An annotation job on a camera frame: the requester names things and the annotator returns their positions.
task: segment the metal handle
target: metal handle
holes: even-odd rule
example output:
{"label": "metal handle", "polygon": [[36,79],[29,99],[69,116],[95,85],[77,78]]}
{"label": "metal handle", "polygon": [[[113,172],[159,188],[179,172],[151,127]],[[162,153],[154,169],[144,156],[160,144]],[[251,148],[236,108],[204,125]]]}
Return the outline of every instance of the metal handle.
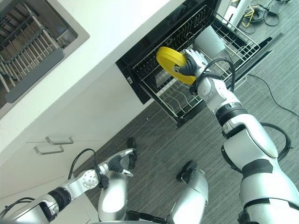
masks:
{"label": "metal handle", "polygon": [[65,141],[65,142],[58,142],[58,141],[57,142],[53,142],[53,141],[50,140],[50,138],[48,136],[46,137],[46,140],[51,145],[69,145],[69,144],[73,144],[74,143],[74,140],[71,137],[69,137],[70,141]]}
{"label": "metal handle", "polygon": [[39,151],[36,146],[33,149],[39,155],[48,155],[48,154],[55,154],[55,153],[63,153],[64,152],[64,148],[61,145],[59,146],[59,148],[60,148],[60,150],[58,150],[58,151],[51,151],[51,152],[46,152],[46,153],[42,153],[41,151]]}

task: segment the floor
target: floor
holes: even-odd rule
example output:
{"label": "floor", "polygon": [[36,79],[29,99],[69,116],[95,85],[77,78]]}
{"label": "floor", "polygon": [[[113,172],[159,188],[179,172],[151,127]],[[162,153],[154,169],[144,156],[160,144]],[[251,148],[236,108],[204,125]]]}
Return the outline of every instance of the floor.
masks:
{"label": "floor", "polygon": [[[299,113],[299,23],[295,19],[299,18],[299,4],[293,0],[281,5],[279,16],[279,25],[269,27],[262,24],[250,35],[260,42],[268,36],[284,34],[272,48],[273,52],[251,73],[266,80],[280,104]],[[266,85],[254,77],[248,77],[235,94],[259,121],[273,123],[287,131],[294,149],[280,166],[299,188],[299,119],[275,105]],[[270,129],[267,132],[281,149],[285,143],[283,135]],[[134,177],[129,180],[129,210],[166,218],[184,188],[175,176],[192,159],[205,171],[209,184],[209,205],[202,223],[238,223],[242,175],[233,171],[222,158],[220,148],[224,138],[221,127],[207,108],[177,129],[166,113],[152,103],[99,149],[98,161],[125,149],[130,136],[136,138],[138,161],[133,170]],[[87,161],[76,170],[76,174],[90,166],[91,162]],[[90,190],[86,195],[97,208],[100,191]]]}

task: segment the cup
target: cup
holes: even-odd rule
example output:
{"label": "cup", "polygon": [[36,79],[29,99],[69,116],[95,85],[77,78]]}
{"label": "cup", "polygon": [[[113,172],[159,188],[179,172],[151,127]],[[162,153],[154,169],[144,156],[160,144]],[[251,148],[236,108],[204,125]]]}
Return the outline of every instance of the cup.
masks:
{"label": "cup", "polygon": [[220,40],[212,26],[205,28],[194,40],[195,45],[210,58],[218,55],[225,49],[224,43]]}

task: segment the white countertop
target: white countertop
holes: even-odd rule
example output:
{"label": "white countertop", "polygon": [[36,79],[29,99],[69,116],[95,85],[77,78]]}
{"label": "white countertop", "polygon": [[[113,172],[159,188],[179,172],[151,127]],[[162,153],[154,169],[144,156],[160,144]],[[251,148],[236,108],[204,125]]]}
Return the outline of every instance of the white countertop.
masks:
{"label": "white countertop", "polygon": [[90,37],[0,120],[0,165],[184,0],[58,0]]}

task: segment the dishwasher rack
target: dishwasher rack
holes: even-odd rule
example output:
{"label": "dishwasher rack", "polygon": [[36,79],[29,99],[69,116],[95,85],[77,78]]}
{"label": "dishwasher rack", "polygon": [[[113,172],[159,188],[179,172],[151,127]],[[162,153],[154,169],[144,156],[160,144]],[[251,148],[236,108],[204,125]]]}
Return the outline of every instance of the dishwasher rack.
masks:
{"label": "dishwasher rack", "polygon": [[[216,57],[210,58],[198,49],[194,38],[211,25],[225,49]],[[140,86],[164,108],[176,122],[183,119],[201,101],[198,96],[189,92],[189,86],[173,78],[162,69],[156,60],[156,53],[161,46],[170,47],[177,51],[193,48],[205,54],[208,62],[216,58],[230,59],[236,70],[244,65],[259,49],[259,45],[234,27],[209,6],[203,6],[185,23],[164,39],[151,52],[133,66],[133,73],[137,76]],[[213,73],[221,75],[227,81],[231,71],[227,62],[217,62],[210,67]]]}
{"label": "dishwasher rack", "polygon": [[[0,80],[4,87],[1,88],[2,104],[5,94],[24,78],[31,76],[31,71],[55,50],[62,52],[62,49],[24,2],[14,6],[1,19],[0,38]],[[62,57],[63,54],[60,54],[54,64]],[[12,103],[13,99],[5,97],[7,102]]]}

